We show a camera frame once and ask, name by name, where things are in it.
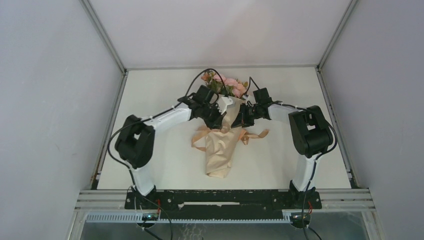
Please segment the brown wrapping paper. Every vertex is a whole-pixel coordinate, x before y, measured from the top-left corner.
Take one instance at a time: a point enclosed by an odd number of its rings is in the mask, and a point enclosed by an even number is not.
[[[201,126],[197,129],[198,133],[191,139],[191,146],[206,153],[206,174],[210,177],[225,178],[230,171],[234,149],[239,140],[247,145],[249,139],[264,138],[268,130],[261,134],[251,134],[241,127],[231,128],[231,124],[239,114],[240,104],[244,100],[231,97],[234,105],[229,107],[222,121],[222,129],[209,129]],[[205,146],[198,147],[197,141],[205,138]]]

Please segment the black cable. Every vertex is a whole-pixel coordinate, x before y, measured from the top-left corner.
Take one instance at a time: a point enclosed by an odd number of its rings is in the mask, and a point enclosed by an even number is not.
[[[220,99],[220,95],[218,93],[214,92],[214,94],[216,95],[216,100],[212,102],[212,105],[216,104],[218,100]]]
[[[308,113],[311,113],[311,114],[313,114],[314,112],[313,111],[311,111],[311,110],[309,110],[309,109],[307,109],[307,108],[303,108],[303,107],[296,107],[296,106],[293,106],[293,105],[290,105],[290,104],[283,104],[283,103],[281,103],[281,102],[274,102],[273,104],[275,104],[275,105],[280,105],[280,106],[283,106],[283,107],[290,107],[290,108],[293,108],[293,109],[299,109],[299,110],[303,110],[303,111],[306,111],[306,112],[308,112]],[[335,148],[336,148],[336,146],[337,146],[337,144],[338,144],[338,142],[339,142],[339,140],[338,140],[338,138],[337,138],[337,135],[336,135],[336,131],[334,130],[334,128],[333,128],[333,126],[331,126],[330,125],[330,123],[328,122],[328,121],[326,121],[327,122],[327,124],[328,124],[328,127],[331,129],[331,131],[332,131],[332,133],[333,133],[333,135],[334,135],[334,145],[329,149],[329,150],[327,150],[327,151],[325,151],[325,152],[322,152],[321,154],[319,154],[318,156],[316,156],[316,158],[315,158],[315,160],[313,161],[313,169],[312,169],[312,174],[310,175],[310,179],[309,179],[309,182],[307,183],[307,185],[306,185],[306,189],[305,189],[305,195],[304,195],[304,198],[303,198],[303,204],[302,204],[302,212],[301,212],[301,218],[302,218],[302,229],[303,229],[303,233],[304,233],[304,235],[305,235],[305,238],[307,239],[307,240],[309,240],[309,237],[308,237],[308,234],[306,233],[306,228],[305,228],[305,217],[304,217],[304,212],[305,212],[305,203],[306,203],[306,196],[307,196],[307,191],[308,191],[308,188],[309,188],[309,186],[311,185],[311,181],[312,181],[312,179],[314,179],[314,176],[315,176],[315,170],[317,169],[317,160],[320,158],[320,157],[322,157],[324,154],[328,154],[328,153],[330,153],[331,151],[333,151]],[[316,231],[314,231],[313,229],[311,229],[311,231],[313,231],[317,236],[318,236],[318,238],[320,239],[320,240],[322,240],[321,239],[321,237],[318,235],[318,233],[316,232]]]
[[[314,229],[312,229],[312,227],[308,227],[308,229],[309,230],[311,230],[318,238],[319,238],[319,240],[323,240],[321,237],[320,237],[320,235],[314,230]]]
[[[244,92],[244,94],[243,95],[247,95],[248,94],[248,91],[249,91],[249,89],[251,88],[251,84],[252,84],[252,82],[253,82],[253,84],[256,86],[256,88],[257,89],[259,89],[259,87],[258,87],[258,85],[256,84],[256,82],[253,80],[253,78],[250,76],[249,77],[249,86],[247,86],[247,89],[246,89],[246,91]]]
[[[305,220],[304,220],[304,212],[305,212],[305,203],[306,203],[307,191],[308,191],[308,188],[309,188],[309,186],[310,186],[310,184],[311,184],[312,179],[314,179],[315,170],[317,169],[317,160],[318,160],[320,157],[322,157],[324,154],[328,154],[329,152],[333,151],[333,150],[336,148],[337,143],[338,143],[338,138],[337,138],[337,135],[336,135],[336,131],[334,130],[333,126],[331,126],[331,125],[330,125],[330,123],[329,123],[328,121],[327,121],[327,124],[328,124],[328,127],[332,130],[332,133],[334,134],[334,145],[333,145],[333,146],[332,146],[332,147],[331,147],[328,151],[322,152],[321,154],[319,154],[318,156],[316,156],[315,160],[313,161],[312,174],[310,175],[309,182],[308,182],[308,183],[307,183],[307,185],[306,185],[306,189],[305,189],[305,196],[304,196],[304,198],[303,198],[302,212],[301,212],[301,217],[302,217],[302,229],[303,229],[303,233],[304,233],[304,235],[305,235],[305,238],[306,238],[307,240],[309,240],[309,237],[308,237],[308,234],[306,233]]]
[[[151,117],[151,118],[146,118],[146,119],[143,119],[143,120],[140,120],[140,121],[138,121],[138,122],[134,122],[134,123],[131,123],[131,124],[129,124],[129,125],[126,125],[126,126],[123,126],[123,127],[121,127],[120,129],[118,129],[114,134],[112,134],[112,136],[110,136],[110,139],[109,139],[109,141],[108,141],[108,143],[107,143],[107,153],[109,154],[109,156],[113,159],[113,160],[115,160],[117,163],[119,163],[119,164],[122,164],[122,165],[124,165],[127,169],[128,169],[128,172],[129,172],[129,175],[131,176],[131,180],[132,180],[132,184],[133,185],[136,185],[136,182],[135,182],[135,180],[134,180],[134,176],[133,176],[133,173],[131,172],[131,168],[130,168],[130,166],[129,165],[127,165],[127,164],[125,164],[124,162],[122,162],[122,161],[120,161],[119,159],[117,159],[116,157],[114,157],[113,155],[112,155],[112,153],[111,153],[111,142],[112,142],[112,140],[114,139],[114,137],[116,136],[116,135],[118,135],[122,130],[124,130],[125,128],[128,128],[128,127],[131,127],[131,126],[134,126],[134,125],[137,125],[137,124],[141,124],[141,123],[144,123],[144,122],[146,122],[146,121],[149,121],[149,120],[152,120],[152,119],[154,119],[154,118],[157,118],[157,117],[159,117],[160,115],[163,115],[163,114],[165,114],[165,113],[167,113],[167,112],[169,112],[169,111],[172,111],[174,108],[172,107],[172,108],[169,108],[169,109],[167,109],[167,110],[165,110],[165,111],[163,111],[163,112],[160,112],[160,113],[158,113],[158,114],[156,114],[156,115],[154,115],[153,117]],[[165,214],[166,214],[166,216],[168,217],[168,220],[169,220],[169,226],[170,226],[170,229],[171,229],[171,240],[173,239],[173,236],[174,236],[174,231],[173,231],[173,226],[172,226],[172,222],[171,222],[171,219],[169,218],[169,216],[168,216],[168,214],[167,214],[167,212],[163,209],[163,208],[161,208],[160,206],[158,206],[157,204],[155,204],[154,202],[152,202],[152,201],[150,201],[149,199],[147,199],[146,197],[144,197],[141,193],[140,193],[140,195],[145,199],[145,200],[147,200],[147,201],[149,201],[150,203],[152,203],[152,204],[154,204],[154,205],[156,205],[157,207],[159,207]],[[147,231],[147,233],[149,233],[149,234],[151,234],[153,237],[157,237],[156,235],[154,235],[154,233],[152,233],[152,232],[148,232]]]
[[[220,73],[217,71],[217,70],[215,70],[215,69],[213,69],[213,68],[207,68],[207,69],[205,69],[205,70],[203,70],[203,71],[201,71],[194,79],[193,79],[193,81],[191,81],[191,83],[190,83],[190,86],[188,87],[188,89],[187,89],[187,92],[185,93],[185,95],[184,95],[184,97],[187,97],[187,94],[189,94],[189,92],[190,92],[190,89],[192,88],[192,86],[193,86],[193,84],[195,83],[195,81],[196,81],[196,79],[198,79],[198,77],[200,77],[200,75],[202,75],[202,74],[204,74],[204,73],[206,73],[206,72],[208,72],[208,71],[214,71],[218,76],[219,76],[219,78],[221,79],[221,82],[222,82],[222,86],[224,87],[224,90],[225,90],[225,96],[226,97],[228,97],[228,90],[227,90],[227,88],[226,88],[226,86],[225,86],[225,83],[224,83],[224,80],[223,80],[223,77],[220,75]]]
[[[168,221],[169,221],[169,227],[171,229],[171,239],[170,240],[172,240],[173,239],[173,236],[174,236],[174,229],[173,229],[173,226],[172,226],[171,218],[168,215],[168,213],[161,206],[159,206],[158,204],[150,201],[147,197],[143,196],[141,193],[140,193],[140,195],[144,198],[144,200],[146,200],[149,203],[151,203],[151,204],[155,205],[156,207],[158,207],[166,215],[166,217],[168,218]]]
[[[149,229],[147,229],[147,228],[143,228],[143,230],[144,230],[146,233],[148,233],[148,234],[152,235],[155,239],[157,239],[157,240],[163,240],[162,238],[158,237],[156,234],[154,234],[154,233],[153,233],[152,231],[150,231]]]
[[[255,85],[255,87],[259,90],[260,88],[258,87],[258,85],[256,84],[255,80],[253,80],[253,78],[250,76],[249,77],[249,82],[252,81],[252,83]]]

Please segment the enclosure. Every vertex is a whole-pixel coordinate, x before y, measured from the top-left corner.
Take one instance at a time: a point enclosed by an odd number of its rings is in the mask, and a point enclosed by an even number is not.
[[[136,223],[157,210],[128,207],[136,202],[132,179],[108,142],[128,116],[174,106],[200,71],[214,68],[252,77],[273,100],[317,105],[334,127],[338,146],[316,171],[322,208],[310,214],[323,239],[420,239],[423,210],[411,206],[423,196],[423,7],[414,0],[2,2],[0,238],[152,238]],[[202,124],[192,119],[154,140],[155,191],[188,193],[182,208],[190,217],[172,218],[174,239],[304,238],[291,226],[300,209],[274,216],[279,200],[259,200],[285,194],[295,178],[289,125],[256,120],[247,130],[268,135],[239,142],[228,176],[213,178],[205,153],[191,147]],[[218,207],[210,215],[200,213],[208,204],[191,200],[195,191],[224,190],[235,200],[211,198]],[[250,193],[256,206],[232,206]],[[168,219],[160,214],[150,230],[168,239]]]

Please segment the red wire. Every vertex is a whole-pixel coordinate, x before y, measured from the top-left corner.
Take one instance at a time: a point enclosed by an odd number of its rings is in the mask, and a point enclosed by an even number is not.
[[[311,202],[310,202],[310,201],[307,201],[307,203],[309,204],[309,212],[308,212],[307,214],[311,214],[311,213],[312,213],[312,210],[313,210],[314,208],[312,207],[312,204],[311,204]]]
[[[161,206],[161,200],[160,199],[156,200],[156,202],[157,202],[157,205],[158,206]],[[160,212],[161,212],[161,209],[158,207],[157,208],[157,211],[156,211],[156,214],[159,215]]]

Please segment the gray wall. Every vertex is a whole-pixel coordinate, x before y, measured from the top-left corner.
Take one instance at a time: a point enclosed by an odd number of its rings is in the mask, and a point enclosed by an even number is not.
[[[120,79],[79,1],[0,1],[0,239],[65,238]]]
[[[423,239],[424,1],[361,1],[323,71],[389,240]]]
[[[91,0],[127,68],[316,65],[349,1]]]

